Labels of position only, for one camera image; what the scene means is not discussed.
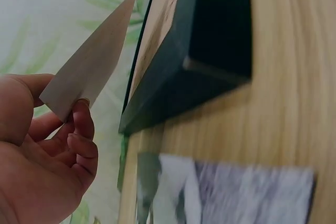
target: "folded paper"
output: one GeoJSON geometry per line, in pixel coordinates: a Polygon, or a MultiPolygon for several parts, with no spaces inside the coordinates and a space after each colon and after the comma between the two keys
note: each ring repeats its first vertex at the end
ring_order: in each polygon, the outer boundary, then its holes
{"type": "Polygon", "coordinates": [[[40,95],[63,122],[82,98],[94,104],[118,63],[135,0],[125,0],[57,72],[40,95]]]}

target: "light wood grain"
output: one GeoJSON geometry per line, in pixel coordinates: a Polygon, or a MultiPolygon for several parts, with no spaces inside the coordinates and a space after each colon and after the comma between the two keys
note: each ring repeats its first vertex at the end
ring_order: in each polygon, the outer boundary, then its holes
{"type": "Polygon", "coordinates": [[[309,223],[335,223],[336,0],[251,1],[252,83],[131,137],[119,223],[134,223],[138,151],[310,166],[309,223]]]}

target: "photo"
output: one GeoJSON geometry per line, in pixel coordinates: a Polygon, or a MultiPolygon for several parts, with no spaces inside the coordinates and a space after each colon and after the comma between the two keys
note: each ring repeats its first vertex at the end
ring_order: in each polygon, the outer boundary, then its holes
{"type": "Polygon", "coordinates": [[[305,224],[310,169],[197,162],[138,155],[138,224],[305,224]]]}

